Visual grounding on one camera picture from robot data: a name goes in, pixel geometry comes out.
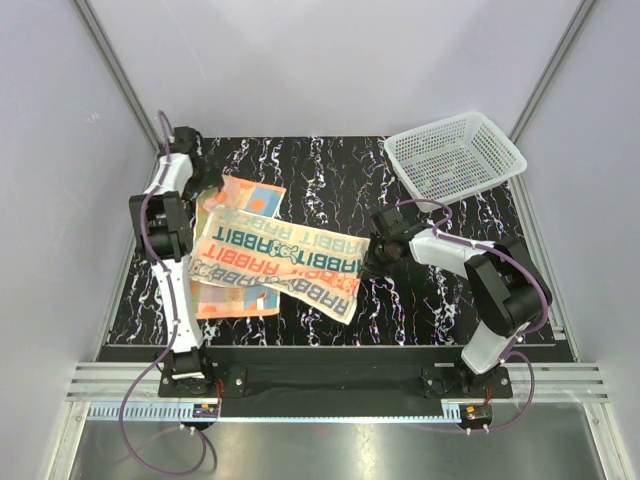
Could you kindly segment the rabbit print towel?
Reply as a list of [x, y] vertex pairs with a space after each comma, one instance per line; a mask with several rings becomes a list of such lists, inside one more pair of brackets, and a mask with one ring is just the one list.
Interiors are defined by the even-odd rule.
[[218, 287], [270, 287], [348, 324], [369, 243], [218, 206], [196, 242], [189, 273]]

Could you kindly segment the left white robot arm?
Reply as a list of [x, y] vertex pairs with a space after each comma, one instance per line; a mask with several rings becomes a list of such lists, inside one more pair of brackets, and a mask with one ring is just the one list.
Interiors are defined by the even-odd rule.
[[203, 396], [216, 382], [192, 303], [189, 263], [193, 232], [183, 203], [186, 188], [197, 177], [201, 140], [200, 133], [191, 127], [175, 128], [158, 156], [158, 168], [149, 186], [129, 199], [136, 249], [151, 266], [167, 324], [168, 344], [154, 362], [163, 365], [161, 397]]

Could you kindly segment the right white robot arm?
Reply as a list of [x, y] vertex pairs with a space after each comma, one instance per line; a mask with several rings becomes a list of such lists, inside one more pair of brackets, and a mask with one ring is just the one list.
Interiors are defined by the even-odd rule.
[[483, 396], [515, 344], [548, 320], [552, 293], [527, 248], [515, 239], [468, 239], [430, 227], [390, 206], [372, 215], [361, 278], [390, 274], [401, 262], [438, 267], [467, 280], [479, 323], [451, 367], [423, 371], [427, 394], [438, 399]]

